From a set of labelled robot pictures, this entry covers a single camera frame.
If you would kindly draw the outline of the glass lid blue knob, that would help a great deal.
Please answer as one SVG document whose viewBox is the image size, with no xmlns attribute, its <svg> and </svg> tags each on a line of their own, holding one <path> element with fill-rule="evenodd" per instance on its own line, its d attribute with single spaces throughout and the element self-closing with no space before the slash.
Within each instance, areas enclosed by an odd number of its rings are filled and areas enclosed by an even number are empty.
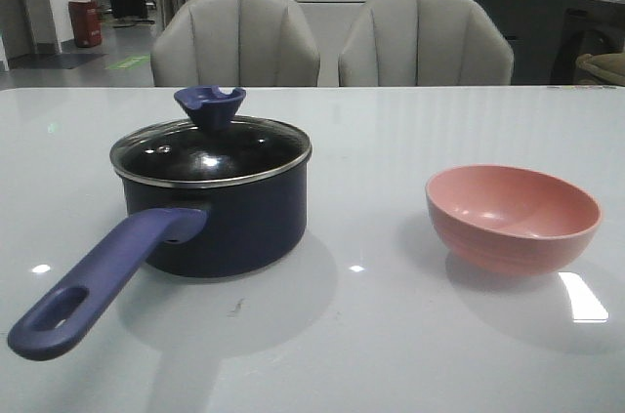
<svg viewBox="0 0 625 413">
<path fill-rule="evenodd" d="M 118 140 L 109 153 L 123 179 L 169 188 L 206 189 L 269 179 L 308 161 L 301 129 L 237 112 L 247 92 L 216 85 L 174 93 L 185 119 L 152 124 Z"/>
</svg>

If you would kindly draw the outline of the pink bowl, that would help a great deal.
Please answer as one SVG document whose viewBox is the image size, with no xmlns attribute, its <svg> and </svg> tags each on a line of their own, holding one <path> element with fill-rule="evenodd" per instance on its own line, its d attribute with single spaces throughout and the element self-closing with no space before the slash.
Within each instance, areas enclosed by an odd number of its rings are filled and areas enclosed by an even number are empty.
<svg viewBox="0 0 625 413">
<path fill-rule="evenodd" d="M 485 270 L 546 274 L 578 258 L 603 213 L 583 189 L 541 172 L 494 164 L 449 168 L 425 186 L 430 220 L 445 247 Z"/>
</svg>

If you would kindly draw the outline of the dark blue saucepan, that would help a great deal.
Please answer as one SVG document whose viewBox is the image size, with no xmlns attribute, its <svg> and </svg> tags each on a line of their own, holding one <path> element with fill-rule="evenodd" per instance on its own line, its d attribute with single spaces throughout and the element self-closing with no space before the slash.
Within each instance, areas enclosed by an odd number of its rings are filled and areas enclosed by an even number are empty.
<svg viewBox="0 0 625 413">
<path fill-rule="evenodd" d="M 269 179 L 206 189 L 118 176 L 127 217 L 22 316 L 9 347 L 35 361 L 72 350 L 142 264 L 187 277 L 226 277 L 282 258 L 306 228 L 308 161 Z"/>
</svg>

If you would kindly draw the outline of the left beige chair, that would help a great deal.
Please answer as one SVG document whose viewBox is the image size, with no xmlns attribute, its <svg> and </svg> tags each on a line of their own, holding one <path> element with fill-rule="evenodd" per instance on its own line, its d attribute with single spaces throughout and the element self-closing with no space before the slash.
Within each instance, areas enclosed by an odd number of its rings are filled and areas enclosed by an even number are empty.
<svg viewBox="0 0 625 413">
<path fill-rule="evenodd" d="M 315 87 L 320 54 L 294 0 L 189 0 L 155 40 L 157 87 Z"/>
</svg>

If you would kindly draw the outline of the beige chair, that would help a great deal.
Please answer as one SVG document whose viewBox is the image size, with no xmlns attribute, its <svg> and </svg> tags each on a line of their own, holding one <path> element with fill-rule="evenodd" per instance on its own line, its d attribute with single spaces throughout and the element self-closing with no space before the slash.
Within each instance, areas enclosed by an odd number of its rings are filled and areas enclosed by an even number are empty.
<svg viewBox="0 0 625 413">
<path fill-rule="evenodd" d="M 157 87 L 315 87 L 320 54 L 294 0 L 189 0 L 155 40 Z"/>
<path fill-rule="evenodd" d="M 338 56 L 341 87 L 504 86 L 514 52 L 474 0 L 371 0 Z"/>
</svg>

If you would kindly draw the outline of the right beige chair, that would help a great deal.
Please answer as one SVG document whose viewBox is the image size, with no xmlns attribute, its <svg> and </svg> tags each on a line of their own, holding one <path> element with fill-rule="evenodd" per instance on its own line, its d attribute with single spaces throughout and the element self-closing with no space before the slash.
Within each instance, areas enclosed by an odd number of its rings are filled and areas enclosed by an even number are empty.
<svg viewBox="0 0 625 413">
<path fill-rule="evenodd" d="M 371 0 L 338 56 L 341 87 L 504 86 L 514 52 L 474 0 Z"/>
</svg>

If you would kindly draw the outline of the red trash bin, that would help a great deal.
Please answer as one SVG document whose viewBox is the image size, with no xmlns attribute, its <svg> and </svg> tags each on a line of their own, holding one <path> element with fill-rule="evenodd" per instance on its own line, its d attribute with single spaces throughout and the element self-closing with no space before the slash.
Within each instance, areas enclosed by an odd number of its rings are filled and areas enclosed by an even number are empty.
<svg viewBox="0 0 625 413">
<path fill-rule="evenodd" d="M 91 48 L 102 44 L 98 5 L 92 0 L 72 0 L 68 11 L 74 44 L 78 48 Z"/>
</svg>

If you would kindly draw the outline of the olive cushion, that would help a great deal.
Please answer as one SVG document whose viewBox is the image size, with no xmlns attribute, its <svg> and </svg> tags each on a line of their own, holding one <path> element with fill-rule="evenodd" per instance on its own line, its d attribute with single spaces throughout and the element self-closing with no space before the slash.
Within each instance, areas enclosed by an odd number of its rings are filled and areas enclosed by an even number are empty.
<svg viewBox="0 0 625 413">
<path fill-rule="evenodd" d="M 584 54 L 576 61 L 578 83 L 624 86 L 625 53 Z"/>
</svg>

